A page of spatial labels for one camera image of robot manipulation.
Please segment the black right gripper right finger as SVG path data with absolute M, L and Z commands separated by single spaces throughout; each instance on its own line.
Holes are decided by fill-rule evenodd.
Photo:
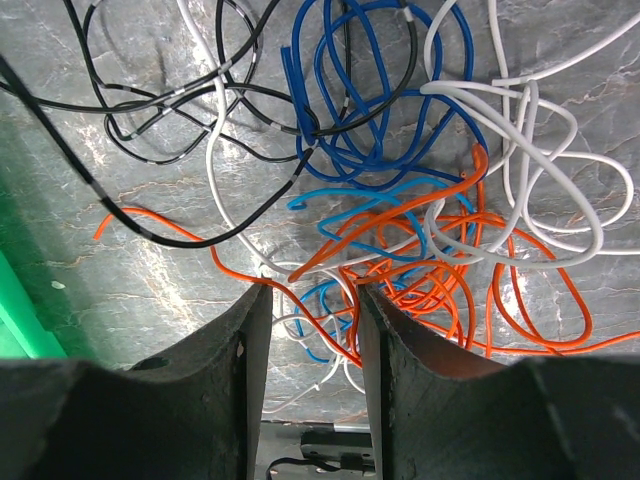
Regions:
M 358 296 L 380 478 L 638 477 L 637 357 L 503 365 L 419 325 L 374 287 L 360 287 Z

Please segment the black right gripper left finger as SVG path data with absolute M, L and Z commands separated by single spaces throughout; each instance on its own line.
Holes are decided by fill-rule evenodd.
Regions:
M 83 359 L 1 364 L 5 479 L 250 479 L 273 294 L 226 312 L 128 370 Z

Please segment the green compartment tray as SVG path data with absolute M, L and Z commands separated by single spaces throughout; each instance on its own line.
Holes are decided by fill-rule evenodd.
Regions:
M 82 282 L 62 272 L 53 254 L 68 249 L 47 194 L 27 165 L 29 152 L 18 129 L 1 122 L 1 314 L 27 337 L 27 357 L 96 354 L 82 326 L 91 296 Z

